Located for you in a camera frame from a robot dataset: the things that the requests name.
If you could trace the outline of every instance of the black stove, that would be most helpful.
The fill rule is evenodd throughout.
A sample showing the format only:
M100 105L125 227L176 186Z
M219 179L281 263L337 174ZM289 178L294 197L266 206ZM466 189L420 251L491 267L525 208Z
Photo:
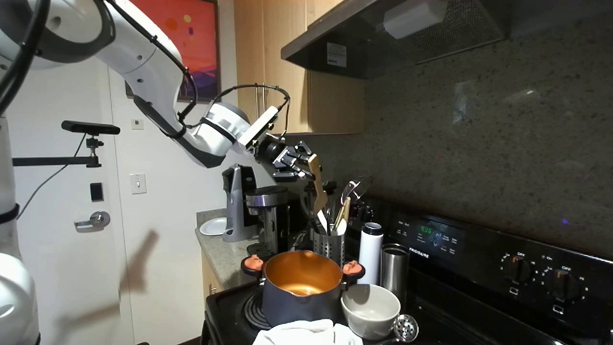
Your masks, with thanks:
M411 252L411 344L613 345L610 260L372 198L352 207L348 258L367 221ZM255 281L209 296L203 344L253 343L270 328L261 303Z

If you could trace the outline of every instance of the door lever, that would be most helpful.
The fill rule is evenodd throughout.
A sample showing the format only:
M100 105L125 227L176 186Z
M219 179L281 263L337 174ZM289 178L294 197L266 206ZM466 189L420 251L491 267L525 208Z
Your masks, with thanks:
M78 233L92 233L101 231L111 222L111 216L106 211L96 211L91 214L89 220L75 222Z

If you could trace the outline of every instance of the black cable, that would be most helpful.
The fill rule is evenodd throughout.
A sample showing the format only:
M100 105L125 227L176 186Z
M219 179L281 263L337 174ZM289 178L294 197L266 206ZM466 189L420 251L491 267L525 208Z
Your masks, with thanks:
M263 85L263 84L242 84L242 85L235 85L231 88L227 88L225 90L223 90L222 92L220 92L217 96L215 96L215 98L213 98L209 103L208 103L208 107L207 107L207 111L204 113L204 115L202 116L202 118L200 119L200 121L198 123L196 123L195 125L186 125L187 128L195 128L198 127L200 125L202 125L204 123L204 119L207 117L207 115L209 114L209 112L211 111L211 108L213 107L213 105L215 103L217 103L219 101L220 98L222 98L223 96L226 96L227 94L229 94L230 92L234 91L234 90L238 90L239 88L248 88L248 87L261 87L261 88L271 88L272 90L276 90L280 93L283 94L284 96L284 100L282 105L276 107L279 111L281 109L283 109L283 107L285 105L287 105L287 110L286 110L286 115L285 115L285 129L287 129L287 118L289 116L289 102L290 102L290 97L289 97L289 93L287 91L285 91L284 89L278 87L278 86L272 86L272 85Z
M78 154L78 151L81 149L81 145L83 145L83 140L85 139L85 134L83 134L83 136L81 137L81 141L78 143L78 147L77 150L75 151L75 154L73 155L73 157L76 157ZM47 178L46 180L44 180L35 190L34 193L32 193L32 195L30 196L30 199L28 199L28 202L23 206L23 209L21 209L21 212L19 213L19 215L17 216L17 219L19 219L21 217L21 215L25 212L25 210L28 208L28 205L30 205L30 202L32 201L32 199L34 199L34 195L36 195L36 193L38 193L38 191L42 188L42 186L44 186L47 182L49 182L49 180L51 180L52 178L54 178L57 174L59 174L62 170L66 169L66 167L68 166L68 164L64 165L63 167L61 167L59 170L57 170L56 172L54 172L51 176L49 176L49 178Z
M50 7L51 0L38 0L34 6L34 14L28 24L23 42L20 44L19 53L0 82L0 114L3 114L15 99L28 75L34 55L38 51L37 46L45 29Z
M163 46L159 41L158 37L151 35L149 31L147 31L141 24L135 21L129 14L126 13L116 2L115 0L106 0L133 28L136 29L141 35L145 36L146 39L149 40L153 45L155 45L158 49L162 51L180 70L185 78L187 78L189 85L191 86L194 96L189 101L189 104L183 109L182 112L178 112L177 115L179 117L179 123L183 127L185 127L185 117L189 114L189 112L196 106L196 102L198 100L198 88L196 87L196 82L194 81L193 76L189 73L189 68L183 65L179 59L177 59L172 53Z

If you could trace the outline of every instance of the white plate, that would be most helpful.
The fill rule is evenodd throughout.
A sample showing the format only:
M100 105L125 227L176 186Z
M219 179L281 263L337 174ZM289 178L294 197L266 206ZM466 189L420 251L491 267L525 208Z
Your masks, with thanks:
M223 235L226 224L227 219L225 217L211 219L200 226L200 233L205 236Z

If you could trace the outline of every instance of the kitchen cabinet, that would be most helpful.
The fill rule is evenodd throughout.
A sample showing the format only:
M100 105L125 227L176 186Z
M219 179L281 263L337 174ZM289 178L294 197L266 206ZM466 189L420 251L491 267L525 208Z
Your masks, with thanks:
M306 0L306 25L313 24L343 0Z
M209 295L218 293L223 290L217 275L208 261L206 255L202 253L202 286L204 287L204 299Z
M340 2L314 6L311 1L234 1L238 82L278 85L290 94L289 134L359 133L364 130L364 80L307 71L280 57L281 48L307 30L309 18ZM283 95L247 88L238 103L253 121L257 115L252 114L281 105ZM284 108L272 133L283 132L285 113Z

